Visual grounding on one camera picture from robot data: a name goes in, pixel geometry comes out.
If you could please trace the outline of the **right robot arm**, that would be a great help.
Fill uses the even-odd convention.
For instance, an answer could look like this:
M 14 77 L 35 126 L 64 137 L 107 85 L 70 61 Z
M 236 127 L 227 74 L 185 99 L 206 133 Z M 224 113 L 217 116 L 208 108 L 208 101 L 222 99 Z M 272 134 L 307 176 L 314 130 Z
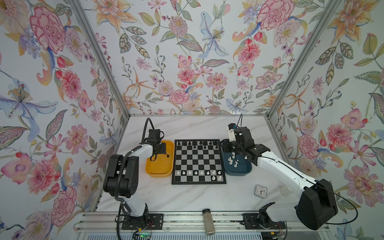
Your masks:
M 259 226 L 267 229 L 278 222 L 299 222 L 310 230 L 318 230 L 338 214 L 335 193 L 329 181 L 318 181 L 285 163 L 265 145 L 255 144 L 247 127 L 229 124 L 228 134 L 229 138 L 221 141 L 225 153 L 244 157 L 277 178 L 297 197 L 293 203 L 264 205 L 258 211 Z

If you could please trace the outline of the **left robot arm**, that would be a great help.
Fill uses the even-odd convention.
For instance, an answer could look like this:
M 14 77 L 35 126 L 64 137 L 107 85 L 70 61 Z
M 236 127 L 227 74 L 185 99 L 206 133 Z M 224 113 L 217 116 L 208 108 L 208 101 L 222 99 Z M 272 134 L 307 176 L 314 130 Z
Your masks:
M 166 154 L 166 144 L 162 143 L 164 132 L 149 130 L 149 137 L 125 155 L 112 155 L 109 160 L 103 191 L 110 194 L 120 204 L 118 218 L 139 227 L 147 225 L 149 210 L 139 197 L 134 197 L 139 184 L 139 160 L 146 160 Z

